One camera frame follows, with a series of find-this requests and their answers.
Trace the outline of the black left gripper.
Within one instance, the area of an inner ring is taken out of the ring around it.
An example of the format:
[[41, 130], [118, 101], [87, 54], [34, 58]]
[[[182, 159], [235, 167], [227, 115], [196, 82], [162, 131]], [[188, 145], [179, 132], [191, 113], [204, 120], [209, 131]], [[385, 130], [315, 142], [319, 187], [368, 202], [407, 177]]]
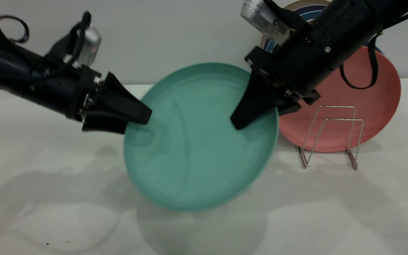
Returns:
[[[124, 134], [127, 121], [147, 124], [152, 110], [128, 92], [115, 75], [109, 72], [101, 84], [101, 74], [89, 67], [79, 68], [78, 81], [73, 86], [66, 118], [81, 122], [83, 132]], [[83, 118], [86, 101], [91, 94], [93, 111]]]

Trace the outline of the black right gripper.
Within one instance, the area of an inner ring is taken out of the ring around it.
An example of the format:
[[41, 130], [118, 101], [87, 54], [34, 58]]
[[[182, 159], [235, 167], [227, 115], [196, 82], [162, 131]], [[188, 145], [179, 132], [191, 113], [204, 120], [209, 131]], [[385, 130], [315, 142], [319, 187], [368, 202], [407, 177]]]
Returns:
[[276, 51], [269, 53], [256, 46], [245, 60], [253, 72], [230, 118], [237, 130], [244, 129], [273, 108], [277, 108], [278, 116], [301, 109], [298, 102], [286, 103], [277, 89], [286, 97], [299, 97], [308, 105], [315, 103], [320, 98], [316, 87], [346, 57], [319, 28], [305, 25]]

